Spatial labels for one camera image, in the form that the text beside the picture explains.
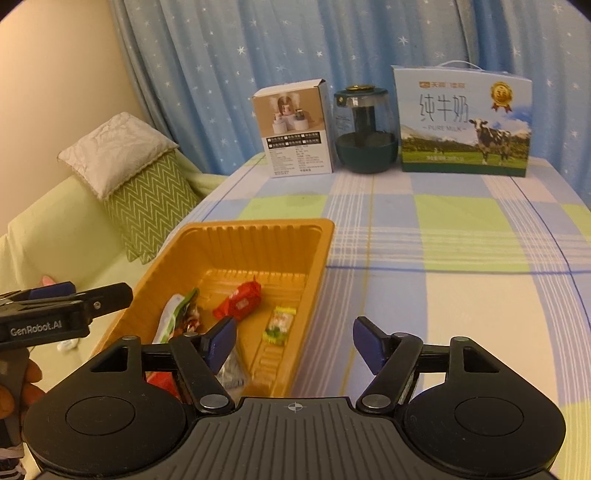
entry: light green sofa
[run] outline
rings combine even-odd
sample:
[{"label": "light green sofa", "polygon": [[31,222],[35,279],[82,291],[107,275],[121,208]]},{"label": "light green sofa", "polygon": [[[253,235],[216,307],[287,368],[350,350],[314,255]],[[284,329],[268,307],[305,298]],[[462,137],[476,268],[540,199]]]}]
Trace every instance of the light green sofa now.
[{"label": "light green sofa", "polygon": [[[226,177],[201,173],[177,152],[183,176],[200,198]],[[129,262],[118,231],[101,203],[71,176],[22,212],[0,237],[0,293],[39,286],[42,275],[71,281],[78,291],[117,282],[134,287],[150,265]],[[95,319],[78,347],[61,353],[55,344],[36,346],[31,358],[43,370],[39,386],[56,385],[90,357],[116,314]]]}]

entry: table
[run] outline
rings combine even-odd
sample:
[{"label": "table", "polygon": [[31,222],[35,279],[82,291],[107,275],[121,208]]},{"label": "table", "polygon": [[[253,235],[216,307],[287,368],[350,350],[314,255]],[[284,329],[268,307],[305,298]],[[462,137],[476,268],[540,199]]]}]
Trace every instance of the table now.
[{"label": "table", "polygon": [[[352,344],[359,315],[425,343],[468,336],[560,407],[553,471],[591,478],[591,213],[546,160],[523,179],[397,168],[271,179],[260,154],[179,227],[314,217],[336,229],[294,395],[357,399],[373,378]],[[442,381],[425,375],[417,391]]]}]

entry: red candy wrapper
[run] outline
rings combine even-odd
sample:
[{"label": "red candy wrapper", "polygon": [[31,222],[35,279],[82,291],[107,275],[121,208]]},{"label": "red candy wrapper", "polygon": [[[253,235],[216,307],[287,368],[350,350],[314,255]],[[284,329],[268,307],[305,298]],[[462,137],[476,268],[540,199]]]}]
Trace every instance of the red candy wrapper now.
[{"label": "red candy wrapper", "polygon": [[147,381],[149,384],[163,388],[171,395],[177,397],[179,400],[181,399],[171,372],[152,372],[149,374]]},{"label": "red candy wrapper", "polygon": [[213,311],[213,316],[222,320],[226,316],[240,321],[256,309],[261,303],[261,284],[256,280],[240,285],[232,295]]}]

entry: wall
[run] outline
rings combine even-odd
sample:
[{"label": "wall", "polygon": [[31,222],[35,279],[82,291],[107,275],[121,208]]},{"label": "wall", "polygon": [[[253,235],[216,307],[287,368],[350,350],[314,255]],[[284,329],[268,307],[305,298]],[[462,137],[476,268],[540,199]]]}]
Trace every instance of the wall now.
[{"label": "wall", "polygon": [[0,22],[0,235],[70,175],[57,154],[121,111],[142,118],[108,0],[24,0]]}]

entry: human hand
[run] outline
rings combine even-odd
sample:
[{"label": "human hand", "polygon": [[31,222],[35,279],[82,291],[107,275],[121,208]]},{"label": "human hand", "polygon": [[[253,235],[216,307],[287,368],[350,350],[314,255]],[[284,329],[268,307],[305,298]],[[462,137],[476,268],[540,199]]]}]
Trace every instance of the human hand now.
[{"label": "human hand", "polygon": [[[45,394],[42,389],[33,385],[33,383],[39,382],[42,378],[41,369],[33,360],[29,360],[21,390],[21,420],[28,408]],[[12,394],[6,387],[0,385],[0,420],[9,417],[14,412],[14,408],[15,404]]]}]

